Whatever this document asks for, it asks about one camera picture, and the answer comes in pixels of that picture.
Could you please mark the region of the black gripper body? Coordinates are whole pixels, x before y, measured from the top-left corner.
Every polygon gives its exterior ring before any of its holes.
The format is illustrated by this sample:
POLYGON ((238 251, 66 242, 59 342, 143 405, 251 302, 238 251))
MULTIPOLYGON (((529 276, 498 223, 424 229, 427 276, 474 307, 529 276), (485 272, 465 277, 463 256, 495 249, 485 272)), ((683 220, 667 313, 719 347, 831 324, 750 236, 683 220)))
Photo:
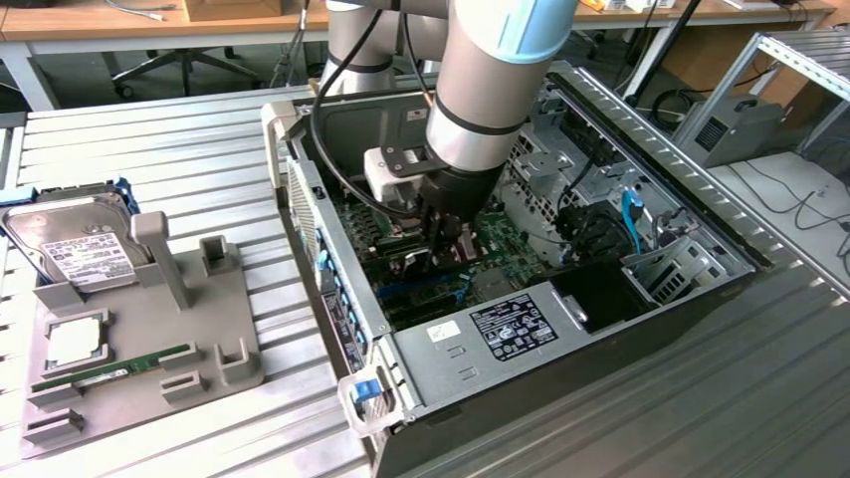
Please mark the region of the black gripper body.
POLYGON ((435 170, 424 175, 420 197, 427 216, 442 234, 459 234, 485 207, 502 175, 502 166, 466 171, 458 168, 435 170))

